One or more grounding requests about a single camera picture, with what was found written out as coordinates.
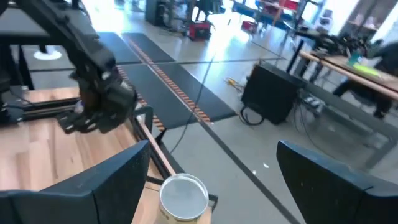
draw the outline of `green object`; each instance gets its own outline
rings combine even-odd
[[[353,67],[354,67],[356,70],[358,70],[358,71],[360,71],[360,72],[362,72],[362,73],[364,73],[364,74],[367,74],[367,75],[374,75],[374,76],[380,77],[379,71],[377,71],[377,70],[374,69],[374,68],[367,67],[367,66],[361,65],[361,64],[359,64],[359,63],[355,63]]]

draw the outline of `white wall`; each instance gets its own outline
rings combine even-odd
[[[373,36],[372,41],[378,39],[383,39],[383,44],[398,41],[398,4],[394,6],[387,19]]]
[[[324,9],[333,11],[333,26],[330,34],[338,35],[359,0],[327,0]]]

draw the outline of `black box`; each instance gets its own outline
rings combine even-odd
[[[304,82],[269,64],[256,65],[244,89],[245,106],[278,125],[286,120]]]
[[[145,6],[145,20],[154,26],[164,26],[163,14],[166,3],[160,0],[147,0]]]

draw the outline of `red object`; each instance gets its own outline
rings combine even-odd
[[[257,24],[254,22],[243,21],[241,28],[252,34],[255,34],[257,32]]]
[[[210,39],[210,28],[209,22],[192,22],[189,24],[189,38],[193,41],[197,40],[208,40]]]
[[[284,0],[279,0],[280,6],[282,6],[283,1]],[[297,1],[286,0],[283,6],[291,10],[297,10],[297,8],[299,7],[299,3]]]

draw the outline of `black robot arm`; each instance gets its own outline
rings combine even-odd
[[[18,7],[53,39],[62,43],[76,67],[71,78],[80,89],[78,110],[61,114],[59,123],[66,133],[106,133],[132,116],[136,91],[119,76],[112,52],[100,41],[85,36],[69,17],[48,0],[15,0]]]

